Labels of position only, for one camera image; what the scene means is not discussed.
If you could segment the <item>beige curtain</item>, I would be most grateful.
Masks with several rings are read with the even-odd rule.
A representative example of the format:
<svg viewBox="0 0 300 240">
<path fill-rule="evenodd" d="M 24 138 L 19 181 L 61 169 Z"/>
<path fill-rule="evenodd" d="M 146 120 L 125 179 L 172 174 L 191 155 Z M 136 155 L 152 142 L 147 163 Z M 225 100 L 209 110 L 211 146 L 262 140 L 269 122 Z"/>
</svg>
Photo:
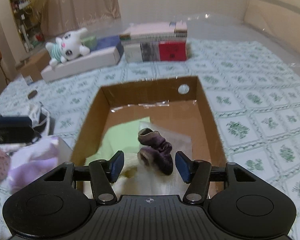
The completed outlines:
<svg viewBox="0 0 300 240">
<path fill-rule="evenodd" d="M 46 0 L 40 28 L 55 37 L 89 25 L 102 28 L 120 17 L 118 0 Z"/>
</svg>

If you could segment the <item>lavender cloth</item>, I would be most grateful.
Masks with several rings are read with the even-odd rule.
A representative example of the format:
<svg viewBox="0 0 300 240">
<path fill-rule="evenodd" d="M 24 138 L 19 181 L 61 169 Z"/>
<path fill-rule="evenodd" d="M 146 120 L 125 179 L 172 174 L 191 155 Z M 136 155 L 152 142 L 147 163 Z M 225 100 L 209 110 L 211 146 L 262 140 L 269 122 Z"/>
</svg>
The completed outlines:
<svg viewBox="0 0 300 240">
<path fill-rule="evenodd" d="M 34 182 L 58 165 L 70 161 L 72 149 L 60 137 L 42 137 L 14 152 L 7 175 L 12 194 Z"/>
</svg>

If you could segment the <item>purple velvet sock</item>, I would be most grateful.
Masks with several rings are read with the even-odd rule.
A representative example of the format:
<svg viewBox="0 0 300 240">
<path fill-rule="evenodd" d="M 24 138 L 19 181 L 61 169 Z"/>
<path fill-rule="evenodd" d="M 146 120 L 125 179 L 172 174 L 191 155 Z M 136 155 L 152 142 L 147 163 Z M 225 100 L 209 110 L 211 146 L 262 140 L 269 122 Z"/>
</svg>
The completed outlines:
<svg viewBox="0 0 300 240">
<path fill-rule="evenodd" d="M 138 141 L 142 145 L 138 159 L 145 167 L 151 167 L 163 175 L 173 172 L 172 145 L 158 131 L 144 128 L 138 132 Z"/>
</svg>

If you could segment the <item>light green cloth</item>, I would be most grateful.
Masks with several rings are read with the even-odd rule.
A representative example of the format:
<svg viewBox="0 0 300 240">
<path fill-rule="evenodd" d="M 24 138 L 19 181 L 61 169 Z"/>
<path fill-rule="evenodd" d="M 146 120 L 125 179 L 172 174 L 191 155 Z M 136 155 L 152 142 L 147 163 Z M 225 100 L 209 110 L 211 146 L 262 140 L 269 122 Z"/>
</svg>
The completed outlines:
<svg viewBox="0 0 300 240">
<path fill-rule="evenodd" d="M 117 151 L 123 151 L 124 154 L 137 154 L 140 146 L 138 141 L 140 122 L 150 122 L 150 117 L 147 116 L 109 128 L 97 152 L 85 159 L 85 165 L 98 159 L 109 160 Z"/>
</svg>

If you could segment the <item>cluttered bookshelf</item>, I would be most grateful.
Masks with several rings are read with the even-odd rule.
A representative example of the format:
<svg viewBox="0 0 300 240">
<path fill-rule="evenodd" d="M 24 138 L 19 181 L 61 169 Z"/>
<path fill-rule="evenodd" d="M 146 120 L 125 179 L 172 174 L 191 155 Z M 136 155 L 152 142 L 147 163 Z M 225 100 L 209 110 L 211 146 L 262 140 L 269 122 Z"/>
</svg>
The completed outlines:
<svg viewBox="0 0 300 240">
<path fill-rule="evenodd" d="M 39 0 L 9 0 L 11 11 L 20 39 L 26 52 L 44 42 L 41 31 L 41 9 Z"/>
</svg>

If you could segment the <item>floral green white tablecloth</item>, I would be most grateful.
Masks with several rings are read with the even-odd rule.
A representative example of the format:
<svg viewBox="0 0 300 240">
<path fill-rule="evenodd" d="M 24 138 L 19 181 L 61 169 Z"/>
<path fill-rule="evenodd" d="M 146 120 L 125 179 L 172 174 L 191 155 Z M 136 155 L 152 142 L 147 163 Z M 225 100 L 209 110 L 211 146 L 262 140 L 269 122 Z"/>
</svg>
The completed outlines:
<svg viewBox="0 0 300 240">
<path fill-rule="evenodd" d="M 190 40 L 185 62 L 128 63 L 52 83 L 11 82 L 0 95 L 1 114 L 19 114 L 34 98 L 55 119 L 54 134 L 74 147 L 101 86 L 185 75 L 203 85 L 225 155 L 286 193 L 297 208 L 290 237 L 300 239 L 300 77 L 258 42 Z"/>
</svg>

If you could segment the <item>small brown cardboard box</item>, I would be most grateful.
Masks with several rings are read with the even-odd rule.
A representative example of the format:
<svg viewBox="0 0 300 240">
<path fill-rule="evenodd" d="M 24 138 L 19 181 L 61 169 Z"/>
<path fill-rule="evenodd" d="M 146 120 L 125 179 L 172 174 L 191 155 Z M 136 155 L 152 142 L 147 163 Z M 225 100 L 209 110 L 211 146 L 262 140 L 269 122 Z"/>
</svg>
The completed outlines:
<svg viewBox="0 0 300 240">
<path fill-rule="evenodd" d="M 19 72 L 27 85 L 42 80 L 41 71 L 49 64 L 50 55 L 47 50 L 43 50 L 31 56 L 21 67 Z"/>
</svg>

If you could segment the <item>pink book stack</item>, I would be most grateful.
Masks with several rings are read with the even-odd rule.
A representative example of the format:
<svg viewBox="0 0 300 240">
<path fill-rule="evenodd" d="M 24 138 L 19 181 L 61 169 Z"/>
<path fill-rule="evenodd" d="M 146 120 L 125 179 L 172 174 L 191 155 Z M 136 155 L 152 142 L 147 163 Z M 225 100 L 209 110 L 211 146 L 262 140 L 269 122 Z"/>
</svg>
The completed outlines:
<svg viewBox="0 0 300 240">
<path fill-rule="evenodd" d="M 131 24 L 119 35 L 119 38 L 124 44 L 144 41 L 185 41 L 187 39 L 187 23 L 177 21 Z"/>
</svg>

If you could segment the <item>white bunny plush toy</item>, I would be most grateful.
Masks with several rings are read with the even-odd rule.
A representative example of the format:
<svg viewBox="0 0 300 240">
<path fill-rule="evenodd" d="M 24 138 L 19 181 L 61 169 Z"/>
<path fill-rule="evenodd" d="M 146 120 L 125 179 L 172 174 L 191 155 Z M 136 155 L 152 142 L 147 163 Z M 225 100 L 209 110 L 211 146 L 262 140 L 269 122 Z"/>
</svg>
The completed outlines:
<svg viewBox="0 0 300 240">
<path fill-rule="evenodd" d="M 55 68 L 60 63 L 88 55 L 90 49 L 81 41 L 81 38 L 87 33 L 87 28 L 81 28 L 76 31 L 69 31 L 63 37 L 56 37 L 55 43 L 46 42 L 45 48 L 51 57 L 49 66 Z"/>
</svg>

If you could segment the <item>long white box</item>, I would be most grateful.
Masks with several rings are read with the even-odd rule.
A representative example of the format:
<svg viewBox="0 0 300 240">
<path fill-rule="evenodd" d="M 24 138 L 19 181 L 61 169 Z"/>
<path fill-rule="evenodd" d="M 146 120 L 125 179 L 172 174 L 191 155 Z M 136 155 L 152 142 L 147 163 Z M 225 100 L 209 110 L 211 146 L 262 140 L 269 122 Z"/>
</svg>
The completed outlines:
<svg viewBox="0 0 300 240">
<path fill-rule="evenodd" d="M 123 46 L 119 43 L 117 46 L 93 51 L 89 55 L 59 64 L 55 68 L 47 66 L 41 71 L 41 76 L 45 82 L 52 82 L 97 68 L 115 66 L 120 61 L 122 55 Z"/>
</svg>

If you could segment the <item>blue flat box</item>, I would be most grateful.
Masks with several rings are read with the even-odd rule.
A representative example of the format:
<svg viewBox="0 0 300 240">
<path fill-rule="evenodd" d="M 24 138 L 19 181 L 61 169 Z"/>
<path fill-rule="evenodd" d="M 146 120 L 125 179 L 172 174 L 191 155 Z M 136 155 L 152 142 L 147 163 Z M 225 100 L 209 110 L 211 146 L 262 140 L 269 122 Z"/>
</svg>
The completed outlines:
<svg viewBox="0 0 300 240">
<path fill-rule="evenodd" d="M 94 50 L 101 50 L 109 47 L 116 47 L 119 55 L 123 55 L 124 48 L 119 36 L 117 35 L 98 38 Z"/>
</svg>

